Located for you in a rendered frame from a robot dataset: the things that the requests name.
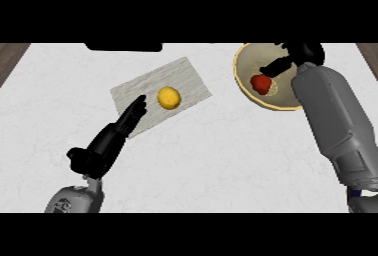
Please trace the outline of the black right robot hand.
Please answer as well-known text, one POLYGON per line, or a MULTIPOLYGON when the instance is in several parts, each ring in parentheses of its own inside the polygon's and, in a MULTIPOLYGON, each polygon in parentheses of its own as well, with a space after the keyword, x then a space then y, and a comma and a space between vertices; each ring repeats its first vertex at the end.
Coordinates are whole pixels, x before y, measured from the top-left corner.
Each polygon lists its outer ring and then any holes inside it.
POLYGON ((321 66, 325 63, 325 51, 321 43, 279 43, 279 46, 288 51, 288 55, 260 68, 260 72, 269 78, 281 75, 292 65, 301 66, 310 62, 321 66))

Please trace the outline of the grey rectangular cutting board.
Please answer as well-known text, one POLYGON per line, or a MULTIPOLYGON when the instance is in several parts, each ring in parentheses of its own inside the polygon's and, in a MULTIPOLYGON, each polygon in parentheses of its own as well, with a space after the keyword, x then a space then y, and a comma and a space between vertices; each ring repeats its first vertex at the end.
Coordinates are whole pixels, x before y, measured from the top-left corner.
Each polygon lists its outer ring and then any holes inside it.
POLYGON ((136 137, 210 96, 210 90, 186 57, 111 89, 118 114, 146 96, 146 114, 129 136, 136 137))

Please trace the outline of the yellow lemon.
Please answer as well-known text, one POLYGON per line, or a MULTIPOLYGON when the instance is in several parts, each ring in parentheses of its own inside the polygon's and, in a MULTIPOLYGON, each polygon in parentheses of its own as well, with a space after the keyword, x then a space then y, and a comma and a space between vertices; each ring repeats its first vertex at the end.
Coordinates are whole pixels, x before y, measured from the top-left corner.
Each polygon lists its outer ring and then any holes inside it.
POLYGON ((173 87, 163 87, 157 94, 157 100, 164 109, 176 109, 182 102, 179 91, 173 87))

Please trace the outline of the beige plate with yellow rim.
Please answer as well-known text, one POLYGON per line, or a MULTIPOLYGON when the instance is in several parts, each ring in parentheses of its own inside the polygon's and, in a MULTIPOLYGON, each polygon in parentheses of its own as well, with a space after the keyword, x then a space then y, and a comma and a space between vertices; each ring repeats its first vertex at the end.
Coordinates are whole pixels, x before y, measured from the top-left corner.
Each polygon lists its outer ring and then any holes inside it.
POLYGON ((273 111, 295 111, 301 104, 294 95, 291 80, 297 74, 297 66, 269 78, 260 71, 288 52, 273 43, 247 43, 241 46, 233 58, 233 77, 250 100, 273 111))

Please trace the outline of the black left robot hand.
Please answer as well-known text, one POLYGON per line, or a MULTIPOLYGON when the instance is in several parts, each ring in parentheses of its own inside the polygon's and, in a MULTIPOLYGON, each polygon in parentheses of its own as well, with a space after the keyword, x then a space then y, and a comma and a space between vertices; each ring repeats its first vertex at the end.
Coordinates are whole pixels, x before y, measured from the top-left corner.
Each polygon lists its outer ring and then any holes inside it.
POLYGON ((145 95, 136 98, 117 122, 105 126, 86 148, 74 147, 70 149, 67 156, 71 160, 70 168, 75 173, 92 179, 101 179, 109 171, 126 139, 146 114, 145 100, 145 95))

